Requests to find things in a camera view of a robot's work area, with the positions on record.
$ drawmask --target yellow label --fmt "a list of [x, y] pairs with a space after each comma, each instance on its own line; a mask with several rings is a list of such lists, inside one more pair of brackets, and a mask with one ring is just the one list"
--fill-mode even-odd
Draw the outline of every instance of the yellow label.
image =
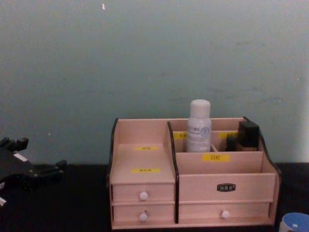
[[183, 132], [174, 132], [174, 139], [186, 139], [187, 138], [187, 132], [183, 131]]
[[231, 132], [221, 132], [219, 133], [219, 138], [220, 139], [226, 139], [227, 136], [234, 136], [237, 137], [238, 131], [231, 131]]
[[134, 150], [136, 151], [157, 151], [159, 148], [157, 146], [138, 146], [135, 147]]
[[230, 155], [220, 153], [204, 154], [202, 160], [205, 162], [230, 162]]
[[161, 170], [159, 168], [140, 168], [140, 169], [132, 169], [132, 173], [159, 173]]

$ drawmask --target blue cap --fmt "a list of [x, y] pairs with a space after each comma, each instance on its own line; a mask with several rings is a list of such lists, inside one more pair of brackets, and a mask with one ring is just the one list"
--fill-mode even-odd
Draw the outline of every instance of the blue cap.
[[309, 215], [301, 213], [288, 213], [282, 221], [290, 229], [298, 232], [309, 232]]

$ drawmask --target white drawer knob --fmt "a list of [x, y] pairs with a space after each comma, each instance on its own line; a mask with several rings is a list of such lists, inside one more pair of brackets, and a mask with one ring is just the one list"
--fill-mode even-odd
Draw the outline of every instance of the white drawer knob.
[[144, 212], [144, 213], [142, 213], [142, 214], [140, 215], [140, 221], [146, 221], [147, 218], [148, 218], [148, 216], [147, 216], [146, 212]]
[[230, 217], [230, 212], [228, 212], [227, 210], [222, 211], [221, 217], [223, 217], [223, 218], [229, 218], [229, 217]]
[[147, 200], [147, 199], [148, 199], [148, 194], [147, 194], [146, 192], [142, 192], [142, 193], [140, 194], [140, 199], [141, 199], [142, 201]]

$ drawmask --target black table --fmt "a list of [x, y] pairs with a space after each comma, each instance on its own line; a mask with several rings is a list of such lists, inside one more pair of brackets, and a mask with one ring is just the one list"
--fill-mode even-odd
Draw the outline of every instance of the black table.
[[[279, 218], [288, 212], [309, 214], [309, 163], [280, 163], [282, 192]], [[69, 165], [61, 183], [34, 192], [10, 190], [0, 232], [109, 231], [106, 202], [106, 165]], [[272, 227], [177, 229], [207, 232], [274, 232]]]

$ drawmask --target plastic bottle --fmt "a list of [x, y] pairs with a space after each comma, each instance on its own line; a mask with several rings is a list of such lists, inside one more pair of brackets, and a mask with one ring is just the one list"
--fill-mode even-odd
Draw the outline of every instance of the plastic bottle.
[[207, 100], [194, 100], [190, 106], [188, 120], [187, 152], [209, 152], [211, 150], [211, 104]]

